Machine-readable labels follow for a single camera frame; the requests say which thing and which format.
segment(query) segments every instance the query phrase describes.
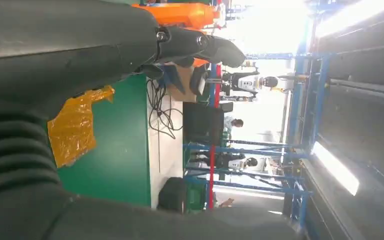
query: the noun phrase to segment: ceiling light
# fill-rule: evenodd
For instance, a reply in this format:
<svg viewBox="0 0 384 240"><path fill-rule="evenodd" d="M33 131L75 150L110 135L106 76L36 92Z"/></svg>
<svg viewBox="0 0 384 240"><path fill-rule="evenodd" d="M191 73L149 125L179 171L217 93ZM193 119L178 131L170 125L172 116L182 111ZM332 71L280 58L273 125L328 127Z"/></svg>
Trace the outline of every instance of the ceiling light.
<svg viewBox="0 0 384 240"><path fill-rule="evenodd" d="M267 211L267 212L272 213L272 214L282 215L281 211Z"/></svg>
<svg viewBox="0 0 384 240"><path fill-rule="evenodd" d="M312 153L317 156L326 169L353 196L357 194L360 182L348 168L318 141L315 142Z"/></svg>

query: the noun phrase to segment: orange object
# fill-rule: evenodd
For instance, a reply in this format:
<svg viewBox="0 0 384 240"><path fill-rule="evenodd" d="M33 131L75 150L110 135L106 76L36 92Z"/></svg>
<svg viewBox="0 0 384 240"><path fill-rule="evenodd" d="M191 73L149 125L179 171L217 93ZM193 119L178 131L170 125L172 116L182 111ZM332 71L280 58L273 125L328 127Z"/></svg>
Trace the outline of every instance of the orange object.
<svg viewBox="0 0 384 240"><path fill-rule="evenodd" d="M208 64L209 62L203 59L195 58L195 61L193 61L193 66L195 68L201 67L204 64Z"/></svg>
<svg viewBox="0 0 384 240"><path fill-rule="evenodd" d="M160 3L155 6L132 5L152 13L160 25L184 25L200 30L219 18L215 8L203 3Z"/></svg>
<svg viewBox="0 0 384 240"><path fill-rule="evenodd" d="M49 141L56 166L73 164L96 146L92 103L107 99L112 102L114 89L87 91L84 95L68 99L55 119L47 123Z"/></svg>

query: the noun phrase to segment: black protective cover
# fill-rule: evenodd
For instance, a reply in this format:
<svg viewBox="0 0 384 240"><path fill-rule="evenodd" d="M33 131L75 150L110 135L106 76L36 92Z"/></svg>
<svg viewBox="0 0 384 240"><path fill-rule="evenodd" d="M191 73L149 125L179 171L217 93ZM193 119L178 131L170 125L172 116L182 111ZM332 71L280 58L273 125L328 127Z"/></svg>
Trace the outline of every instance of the black protective cover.
<svg viewBox="0 0 384 240"><path fill-rule="evenodd" d="M98 0L0 0L0 113L52 119L66 99L157 54L154 17Z"/></svg>

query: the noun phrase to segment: wire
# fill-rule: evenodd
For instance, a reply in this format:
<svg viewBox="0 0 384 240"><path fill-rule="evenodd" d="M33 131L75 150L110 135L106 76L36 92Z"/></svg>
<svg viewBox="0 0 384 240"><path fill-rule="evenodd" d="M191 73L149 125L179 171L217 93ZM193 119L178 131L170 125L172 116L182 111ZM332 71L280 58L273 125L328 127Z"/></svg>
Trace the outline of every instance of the wire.
<svg viewBox="0 0 384 240"><path fill-rule="evenodd" d="M149 127L157 131L158 133L165 134L170 136L172 139L176 139L176 136L174 134L175 131L179 131L183 128L183 126L179 128L175 128L173 121L172 121L172 111L178 112L183 116L183 113L176 108L172 107L172 96L167 94L167 88L166 86L156 86L154 84L154 80L148 79L146 81L146 96L148 98L148 102L150 106L152 107L151 112L149 113L149 119L148 124ZM165 96L169 96L169 108L166 110L163 110L163 98ZM151 123L151 117L153 116L153 113L156 113L158 121L164 126L162 129L155 128L152 126Z"/></svg>

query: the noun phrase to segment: person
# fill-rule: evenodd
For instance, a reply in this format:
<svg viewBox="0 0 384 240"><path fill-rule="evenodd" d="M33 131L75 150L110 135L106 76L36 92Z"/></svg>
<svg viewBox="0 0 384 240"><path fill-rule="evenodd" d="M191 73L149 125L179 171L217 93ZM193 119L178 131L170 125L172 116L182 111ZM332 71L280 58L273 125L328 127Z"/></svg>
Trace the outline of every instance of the person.
<svg viewBox="0 0 384 240"><path fill-rule="evenodd" d="M205 157L202 158L193 158L189 160L190 163L199 163L204 162L208 166L211 164L210 160L210 153L203 152L203 155ZM241 168L246 168L246 166L249 167L255 167L258 165L257 159L250 157L244 161L245 155L243 153L239 155L234 155L232 153L217 153L215 155L215 162L214 167L217 169L233 169L233 170L240 170Z"/></svg>
<svg viewBox="0 0 384 240"><path fill-rule="evenodd" d="M230 133L232 131L232 127L242 128L244 126L244 121L242 119L235 119L231 116L224 117L224 128Z"/></svg>

